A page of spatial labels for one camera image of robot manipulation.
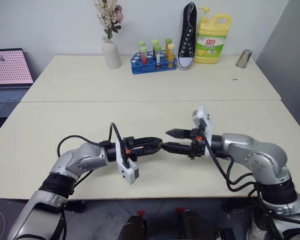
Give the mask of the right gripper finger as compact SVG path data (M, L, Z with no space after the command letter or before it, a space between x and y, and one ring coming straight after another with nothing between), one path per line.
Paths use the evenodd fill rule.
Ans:
M174 128L165 132L167 135L176 139L191 139L191 130Z
M161 148L169 153L179 154L179 155L190 155L191 146L180 144L178 142L165 142L161 144Z

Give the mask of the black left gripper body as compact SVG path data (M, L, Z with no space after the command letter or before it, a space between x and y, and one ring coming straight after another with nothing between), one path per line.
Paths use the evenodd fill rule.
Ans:
M125 156L132 161L137 161L138 156L134 149L137 148L137 145L140 143L140 140L138 138L134 138L133 136L129 136L124 137L122 143L124 147Z

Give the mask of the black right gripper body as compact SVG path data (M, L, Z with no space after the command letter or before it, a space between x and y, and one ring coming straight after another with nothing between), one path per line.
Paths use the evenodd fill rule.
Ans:
M191 144L190 153L188 156L192 160L194 160L195 157L201 157L205 154L207 141L205 136L205 128L206 127L201 124L199 127L193 128L190 131L189 139L191 140Z

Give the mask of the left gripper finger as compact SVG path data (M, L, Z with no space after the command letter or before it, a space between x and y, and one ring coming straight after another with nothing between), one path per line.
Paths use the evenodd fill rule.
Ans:
M137 156L147 156L157 153L161 149L160 146L143 146L136 149Z
M135 148L159 148L163 143L158 137L141 137L134 139Z

